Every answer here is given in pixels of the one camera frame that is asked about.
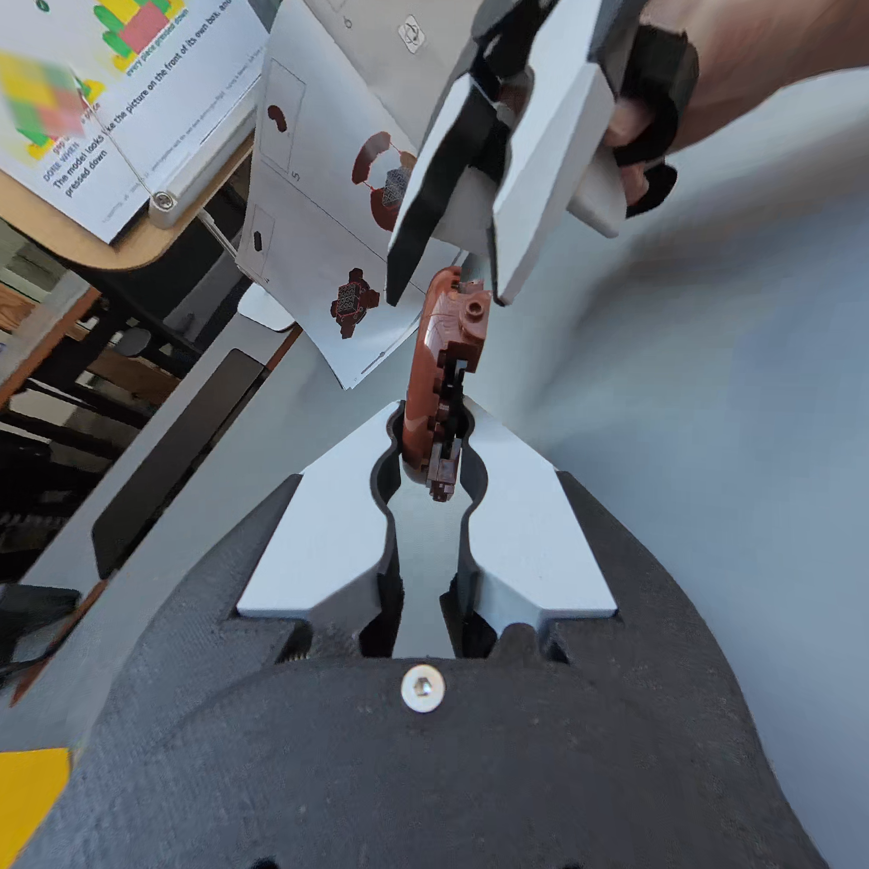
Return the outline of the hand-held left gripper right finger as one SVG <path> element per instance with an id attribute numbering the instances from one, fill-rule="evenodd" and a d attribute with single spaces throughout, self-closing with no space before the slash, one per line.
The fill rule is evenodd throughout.
<path id="1" fill-rule="evenodd" d="M 485 658 L 514 624 L 544 641 L 552 624 L 618 613 L 569 498 L 575 479 L 464 399 L 458 566 L 440 597 L 454 654 Z"/>

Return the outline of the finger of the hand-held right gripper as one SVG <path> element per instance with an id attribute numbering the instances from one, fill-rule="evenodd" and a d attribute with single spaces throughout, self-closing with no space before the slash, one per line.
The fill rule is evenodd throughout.
<path id="1" fill-rule="evenodd" d="M 527 64 L 534 84 L 493 204 L 494 293 L 503 306 L 527 281 L 614 109 L 609 83 L 588 59 L 599 8 L 598 2 L 556 3 L 532 42 Z"/>
<path id="2" fill-rule="evenodd" d="M 487 257 L 494 197 L 506 168 L 509 127 L 464 71 L 442 93 L 387 251 L 386 301 L 396 306 L 431 240 Z"/>

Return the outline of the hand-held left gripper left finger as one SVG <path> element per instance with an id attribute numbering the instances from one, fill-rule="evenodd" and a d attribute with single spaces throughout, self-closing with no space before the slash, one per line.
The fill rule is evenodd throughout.
<path id="1" fill-rule="evenodd" d="M 248 618 L 288 618 L 314 636 L 358 641 L 390 658 L 404 586 L 395 518 L 403 401 L 391 401 L 311 462 L 236 604 Z"/>

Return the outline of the brown round brick model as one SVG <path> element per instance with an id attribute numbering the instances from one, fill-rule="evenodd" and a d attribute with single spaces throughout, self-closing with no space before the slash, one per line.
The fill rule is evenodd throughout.
<path id="1" fill-rule="evenodd" d="M 484 281 L 462 279 L 450 266 L 432 279 L 423 304 L 410 370 L 401 435 L 408 475 L 439 503 L 458 482 L 470 423 L 463 382 L 481 360 L 492 304 Z"/>

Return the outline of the yellow plastic bin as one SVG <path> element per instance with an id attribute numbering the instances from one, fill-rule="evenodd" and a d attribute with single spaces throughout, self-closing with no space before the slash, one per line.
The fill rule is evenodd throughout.
<path id="1" fill-rule="evenodd" d="M 68 748 L 1 753 L 1 867 L 11 867 L 66 787 Z"/>

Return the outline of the grey adjoining desk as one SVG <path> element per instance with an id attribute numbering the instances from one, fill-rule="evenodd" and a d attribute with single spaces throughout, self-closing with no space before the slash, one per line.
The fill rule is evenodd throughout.
<path id="1" fill-rule="evenodd" d="M 129 559 L 158 507 L 194 474 L 198 457 L 241 413 L 301 335 L 235 314 L 147 425 L 103 475 L 24 577 L 24 583 L 90 592 Z"/>

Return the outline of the building instruction booklet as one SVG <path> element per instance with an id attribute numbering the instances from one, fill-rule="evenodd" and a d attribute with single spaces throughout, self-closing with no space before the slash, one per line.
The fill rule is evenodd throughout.
<path id="1" fill-rule="evenodd" d="M 421 140 L 481 2 L 281 2 L 263 64 L 237 262 L 345 389 L 418 324 L 462 252 L 429 243 L 397 306 L 387 248 Z"/>

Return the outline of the printed instruction sheet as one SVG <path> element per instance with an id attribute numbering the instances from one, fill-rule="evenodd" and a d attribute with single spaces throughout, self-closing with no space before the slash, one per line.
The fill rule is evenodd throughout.
<path id="1" fill-rule="evenodd" d="M 2 2 L 2 171 L 111 243 L 252 89 L 251 2 Z"/>

